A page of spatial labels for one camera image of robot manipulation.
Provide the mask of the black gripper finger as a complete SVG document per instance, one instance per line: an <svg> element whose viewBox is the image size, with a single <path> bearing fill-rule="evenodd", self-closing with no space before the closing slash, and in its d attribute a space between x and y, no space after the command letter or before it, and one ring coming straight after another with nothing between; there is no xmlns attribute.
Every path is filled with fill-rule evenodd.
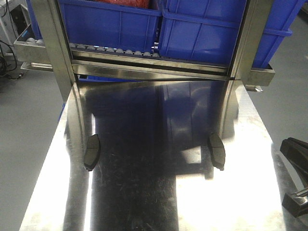
<svg viewBox="0 0 308 231"><path fill-rule="evenodd" d="M308 189L285 193L282 206L295 218L308 213Z"/></svg>
<svg viewBox="0 0 308 231"><path fill-rule="evenodd" d="M305 188L308 187L308 143L289 137L280 147L281 153L298 173Z"/></svg>

